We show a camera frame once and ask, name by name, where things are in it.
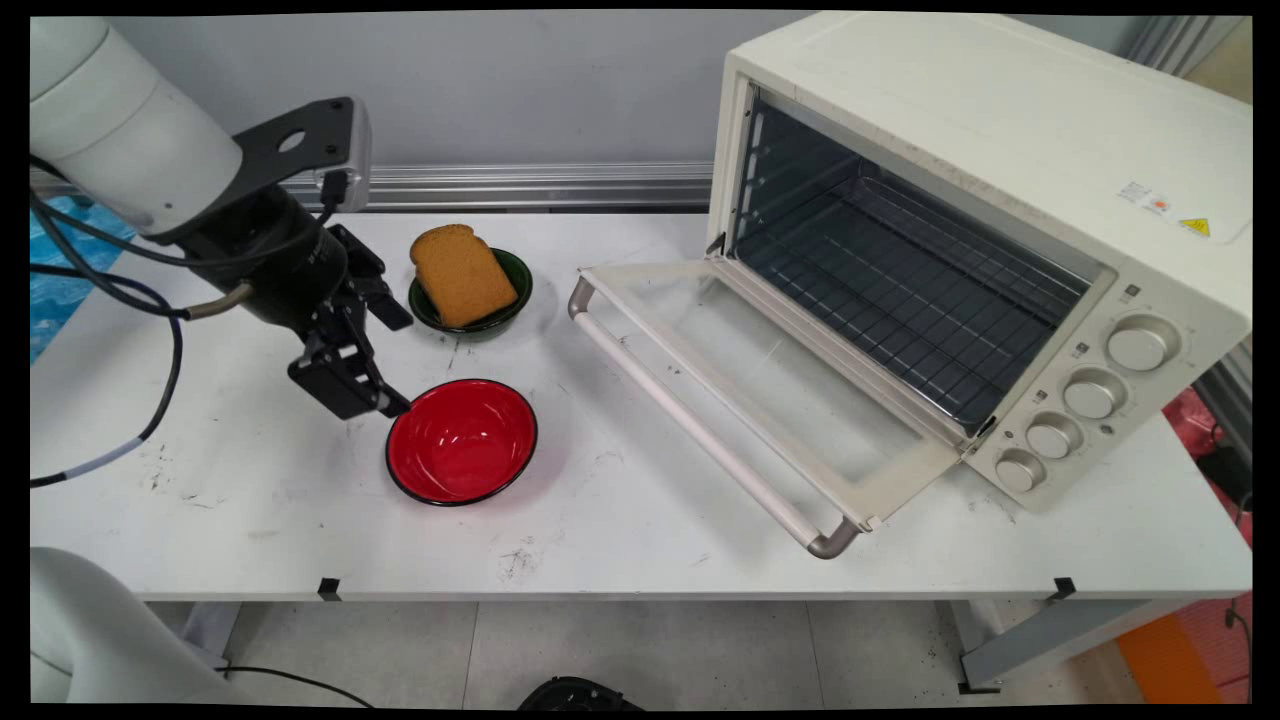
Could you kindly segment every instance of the slice of bread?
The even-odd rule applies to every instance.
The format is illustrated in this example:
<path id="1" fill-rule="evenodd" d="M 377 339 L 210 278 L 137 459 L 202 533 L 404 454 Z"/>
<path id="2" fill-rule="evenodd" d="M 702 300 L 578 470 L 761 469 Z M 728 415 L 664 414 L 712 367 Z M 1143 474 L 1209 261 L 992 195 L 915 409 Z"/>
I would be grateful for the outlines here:
<path id="1" fill-rule="evenodd" d="M 410 247 L 417 281 L 440 311 L 440 322 L 461 328 L 516 301 L 493 251 L 467 225 L 430 229 Z"/>

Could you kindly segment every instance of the wire rack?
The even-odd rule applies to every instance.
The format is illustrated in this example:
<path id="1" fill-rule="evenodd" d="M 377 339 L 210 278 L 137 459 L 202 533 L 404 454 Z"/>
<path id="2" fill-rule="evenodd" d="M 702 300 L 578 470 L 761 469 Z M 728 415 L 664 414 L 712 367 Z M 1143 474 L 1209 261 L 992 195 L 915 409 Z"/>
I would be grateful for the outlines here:
<path id="1" fill-rule="evenodd" d="M 735 252 L 970 437 L 1088 287 L 874 177 L 753 228 Z"/>

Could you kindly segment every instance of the table leg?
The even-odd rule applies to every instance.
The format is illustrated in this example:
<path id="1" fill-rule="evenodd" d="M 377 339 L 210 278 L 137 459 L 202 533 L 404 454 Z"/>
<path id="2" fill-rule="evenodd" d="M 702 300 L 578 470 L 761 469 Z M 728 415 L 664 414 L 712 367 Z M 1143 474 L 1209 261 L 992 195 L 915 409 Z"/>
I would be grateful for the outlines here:
<path id="1" fill-rule="evenodd" d="M 182 639 L 210 667 L 225 667 L 227 642 L 239 615 L 238 602 L 197 602 L 187 615 Z"/>
<path id="2" fill-rule="evenodd" d="M 1010 628 L 996 601 L 955 601 L 964 644 L 960 665 L 970 691 L 998 689 L 1015 673 L 1034 673 L 1178 611 L 1181 600 L 1061 600 Z"/>

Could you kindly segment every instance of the knob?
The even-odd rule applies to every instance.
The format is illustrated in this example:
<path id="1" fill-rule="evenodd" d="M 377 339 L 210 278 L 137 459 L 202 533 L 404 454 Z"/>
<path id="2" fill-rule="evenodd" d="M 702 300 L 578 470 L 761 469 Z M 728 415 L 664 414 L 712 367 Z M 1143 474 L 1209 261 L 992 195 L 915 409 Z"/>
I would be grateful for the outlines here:
<path id="1" fill-rule="evenodd" d="M 1106 370 L 1085 368 L 1071 375 L 1062 401 L 1071 413 L 1091 420 L 1110 416 L 1125 401 L 1124 383 Z"/>
<path id="2" fill-rule="evenodd" d="M 1151 315 L 1130 315 L 1107 338 L 1107 354 L 1121 368 L 1155 370 L 1178 354 L 1178 331 Z"/>
<path id="3" fill-rule="evenodd" d="M 996 461 L 996 477 L 1014 492 L 1027 492 L 1044 479 L 1044 465 L 1025 450 L 1006 450 Z"/>
<path id="4" fill-rule="evenodd" d="M 1044 413 L 1032 420 L 1027 428 L 1027 445 L 1032 446 L 1042 457 L 1057 460 L 1066 457 L 1073 450 L 1080 447 L 1084 434 L 1065 415 L 1057 413 Z"/>

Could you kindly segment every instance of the yellow warning sticker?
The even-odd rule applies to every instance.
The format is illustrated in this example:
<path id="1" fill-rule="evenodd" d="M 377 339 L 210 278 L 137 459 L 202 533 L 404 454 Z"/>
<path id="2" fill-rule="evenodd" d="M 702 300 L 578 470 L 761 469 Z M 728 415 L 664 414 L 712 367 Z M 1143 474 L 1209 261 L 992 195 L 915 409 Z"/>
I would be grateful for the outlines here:
<path id="1" fill-rule="evenodd" d="M 1208 219 L 1207 218 L 1193 218 L 1190 220 L 1179 220 L 1183 225 L 1198 232 L 1199 234 L 1208 237 Z"/>

